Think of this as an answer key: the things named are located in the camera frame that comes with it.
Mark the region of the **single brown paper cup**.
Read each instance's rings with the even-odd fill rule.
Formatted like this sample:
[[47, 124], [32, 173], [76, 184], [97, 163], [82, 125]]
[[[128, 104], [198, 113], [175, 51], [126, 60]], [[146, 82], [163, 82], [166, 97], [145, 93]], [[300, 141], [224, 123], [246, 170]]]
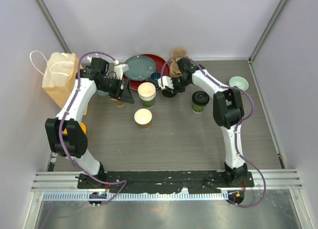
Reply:
[[148, 109], [139, 109], [134, 114], [134, 120], [143, 130], [146, 130], [150, 127], [152, 123], [152, 113]]

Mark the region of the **brown paper cup stack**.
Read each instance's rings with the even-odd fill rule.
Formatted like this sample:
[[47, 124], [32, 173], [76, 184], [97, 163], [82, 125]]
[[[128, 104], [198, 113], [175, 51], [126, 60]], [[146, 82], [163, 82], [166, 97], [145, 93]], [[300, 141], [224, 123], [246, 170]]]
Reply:
[[125, 102], [124, 101], [121, 101], [121, 100], [118, 100], [118, 99], [114, 99], [114, 98], [111, 98], [111, 100], [114, 102], [114, 104], [117, 106], [117, 107], [122, 107], [125, 105]]

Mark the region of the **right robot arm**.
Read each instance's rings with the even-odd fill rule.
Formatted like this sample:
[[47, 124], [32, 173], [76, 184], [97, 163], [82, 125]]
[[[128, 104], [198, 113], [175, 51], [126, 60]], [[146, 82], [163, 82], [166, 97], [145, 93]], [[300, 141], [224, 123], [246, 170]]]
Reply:
[[193, 64], [187, 57], [177, 61], [180, 76], [168, 82], [168, 92], [173, 96], [185, 91], [190, 85], [201, 88], [192, 94], [193, 111], [203, 110], [212, 101], [213, 119], [220, 127], [225, 144], [225, 175], [227, 185], [235, 187], [247, 176], [247, 164], [243, 158], [240, 129], [244, 117], [241, 93], [238, 88], [229, 87], [212, 77], [201, 65]]

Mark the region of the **black cup lid stack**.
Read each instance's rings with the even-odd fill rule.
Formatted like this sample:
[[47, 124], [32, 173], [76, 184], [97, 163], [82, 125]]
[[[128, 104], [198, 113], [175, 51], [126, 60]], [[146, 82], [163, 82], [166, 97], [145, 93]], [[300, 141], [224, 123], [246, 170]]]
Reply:
[[162, 90], [162, 94], [164, 97], [167, 97], [167, 98], [173, 98], [177, 95], [177, 92], [173, 89], [164, 89]]

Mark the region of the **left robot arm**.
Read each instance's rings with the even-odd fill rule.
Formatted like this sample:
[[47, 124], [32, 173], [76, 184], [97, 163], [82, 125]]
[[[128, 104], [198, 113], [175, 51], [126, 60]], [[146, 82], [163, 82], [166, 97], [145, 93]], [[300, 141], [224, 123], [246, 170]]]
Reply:
[[115, 74], [107, 76], [109, 62], [102, 58], [92, 58], [86, 68], [78, 67], [74, 88], [64, 107], [55, 118], [48, 118], [45, 130], [51, 152], [67, 158], [78, 167], [94, 188], [102, 188], [106, 174], [102, 163], [97, 161], [88, 150], [87, 136], [81, 128], [85, 109], [100, 90], [110, 98], [133, 104], [135, 101], [129, 89], [129, 81]]

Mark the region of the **green paper cup stack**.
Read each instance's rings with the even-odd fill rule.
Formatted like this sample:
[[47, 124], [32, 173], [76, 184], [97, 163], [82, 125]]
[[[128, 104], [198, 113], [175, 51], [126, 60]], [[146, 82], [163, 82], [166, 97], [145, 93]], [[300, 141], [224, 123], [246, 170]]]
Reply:
[[151, 108], [155, 104], [156, 87], [150, 83], [142, 83], [138, 87], [138, 94], [146, 108]]

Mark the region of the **single green paper cup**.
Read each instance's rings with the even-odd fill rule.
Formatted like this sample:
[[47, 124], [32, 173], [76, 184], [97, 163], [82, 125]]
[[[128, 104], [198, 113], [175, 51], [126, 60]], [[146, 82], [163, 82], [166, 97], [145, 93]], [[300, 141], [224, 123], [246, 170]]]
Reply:
[[194, 102], [192, 103], [192, 111], [194, 113], [200, 114], [204, 111], [206, 105], [197, 105]]

